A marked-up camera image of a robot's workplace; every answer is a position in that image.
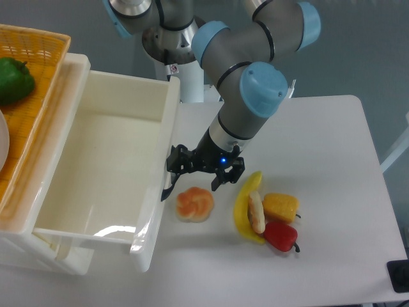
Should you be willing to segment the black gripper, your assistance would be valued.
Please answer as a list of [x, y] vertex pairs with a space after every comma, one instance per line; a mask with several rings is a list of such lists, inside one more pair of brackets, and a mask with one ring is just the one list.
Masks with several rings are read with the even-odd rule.
[[166, 169], [171, 174], [172, 185], [181, 175], [194, 170], [215, 173], [211, 188], [216, 191], [223, 184], [237, 183], [245, 171], [245, 163], [243, 157], [238, 157], [238, 145], [233, 145], [230, 152], [225, 151], [214, 143], [207, 130], [193, 151], [184, 145], [172, 146]]

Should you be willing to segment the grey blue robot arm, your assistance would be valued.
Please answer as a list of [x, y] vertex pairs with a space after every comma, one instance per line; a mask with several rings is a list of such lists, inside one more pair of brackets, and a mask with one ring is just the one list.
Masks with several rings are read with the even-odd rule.
[[308, 2], [246, 1], [252, 22], [234, 33], [221, 21], [198, 21], [192, 1], [105, 1], [104, 6], [119, 35], [142, 32], [145, 51], [165, 67], [197, 63], [223, 99], [194, 150], [172, 147], [166, 160], [172, 182], [196, 171], [215, 175], [213, 190], [237, 182], [245, 169], [244, 147], [289, 94], [272, 61], [317, 41], [317, 9]]

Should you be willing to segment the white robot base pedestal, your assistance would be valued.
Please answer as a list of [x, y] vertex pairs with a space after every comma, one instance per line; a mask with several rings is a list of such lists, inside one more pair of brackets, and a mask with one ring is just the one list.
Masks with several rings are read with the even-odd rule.
[[192, 51], [192, 39], [205, 22], [199, 17], [185, 28], [177, 31], [160, 26], [143, 32], [142, 44], [152, 60], [158, 80], [171, 77], [180, 80], [180, 100], [184, 103], [204, 102], [205, 73]]

